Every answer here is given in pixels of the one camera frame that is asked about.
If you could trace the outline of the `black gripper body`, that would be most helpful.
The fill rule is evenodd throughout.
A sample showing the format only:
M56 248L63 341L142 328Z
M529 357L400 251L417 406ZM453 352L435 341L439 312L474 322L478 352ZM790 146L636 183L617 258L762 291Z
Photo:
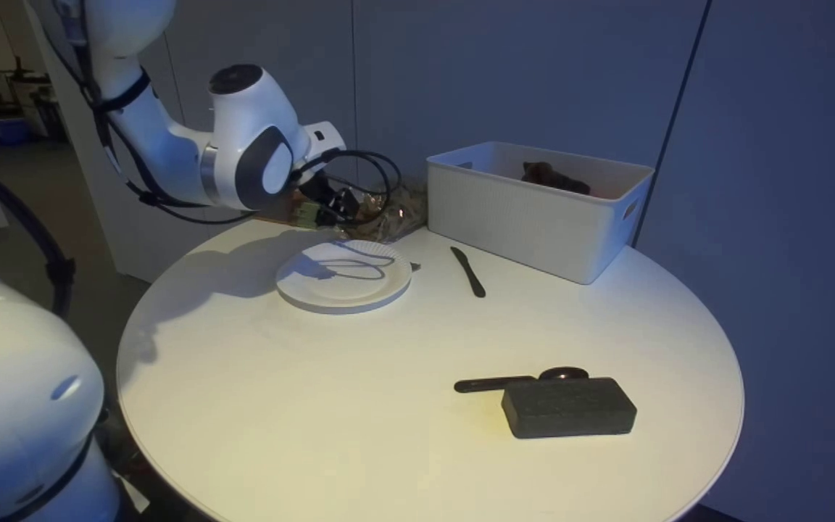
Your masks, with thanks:
M352 189L333 189L324 177L313 177L300 189L301 202L295 219L301 226L356 226L362 219L362 202Z

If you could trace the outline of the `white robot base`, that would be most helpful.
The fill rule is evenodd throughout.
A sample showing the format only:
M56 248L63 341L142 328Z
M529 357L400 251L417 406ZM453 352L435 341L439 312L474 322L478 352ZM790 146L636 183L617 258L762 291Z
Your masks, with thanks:
M103 406L103 370L69 325L0 281L0 522L116 522Z

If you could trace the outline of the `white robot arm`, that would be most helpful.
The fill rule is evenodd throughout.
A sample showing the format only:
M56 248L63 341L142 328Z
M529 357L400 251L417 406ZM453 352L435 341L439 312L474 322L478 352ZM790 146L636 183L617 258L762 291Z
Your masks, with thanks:
M301 218L313 226L361 219L361 200L324 173L333 157L349 157L342 133L332 120L305 123L265 65L233 62L208 78L208 131L169 113L142 51L169 28L176 0L33 6L92 110L103 146L126 141L150 202Z

